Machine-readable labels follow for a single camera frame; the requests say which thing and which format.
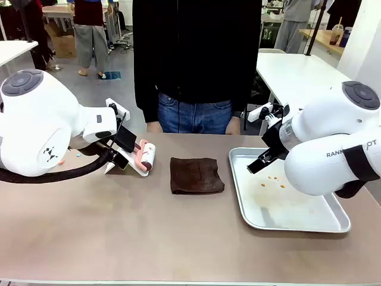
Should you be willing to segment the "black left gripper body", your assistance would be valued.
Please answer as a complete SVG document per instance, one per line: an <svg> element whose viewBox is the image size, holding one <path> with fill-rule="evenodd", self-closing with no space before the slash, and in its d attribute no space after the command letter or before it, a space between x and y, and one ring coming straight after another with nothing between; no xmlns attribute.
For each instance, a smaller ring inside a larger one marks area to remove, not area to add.
<svg viewBox="0 0 381 286"><path fill-rule="evenodd" d="M136 135L126 128L120 128L115 135L114 142L125 152L132 153L135 149Z"/></svg>

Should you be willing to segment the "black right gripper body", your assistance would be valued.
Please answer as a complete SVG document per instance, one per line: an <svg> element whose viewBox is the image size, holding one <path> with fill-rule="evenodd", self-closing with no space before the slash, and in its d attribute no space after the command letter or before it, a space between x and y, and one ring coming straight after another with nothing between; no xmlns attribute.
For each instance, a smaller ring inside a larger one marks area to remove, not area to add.
<svg viewBox="0 0 381 286"><path fill-rule="evenodd" d="M282 122L278 121L272 127L268 128L261 138L263 142L273 150L274 159L285 159L289 153L280 139L281 127Z"/></svg>

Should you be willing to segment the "person's left hand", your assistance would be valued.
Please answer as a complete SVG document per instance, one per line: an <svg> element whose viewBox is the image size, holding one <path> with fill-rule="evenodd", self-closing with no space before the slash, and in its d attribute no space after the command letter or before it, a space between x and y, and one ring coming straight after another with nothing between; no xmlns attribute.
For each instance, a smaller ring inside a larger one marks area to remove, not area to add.
<svg viewBox="0 0 381 286"><path fill-rule="evenodd" d="M232 116L228 125L226 126L226 135L240 135L241 134L241 119Z"/></svg>

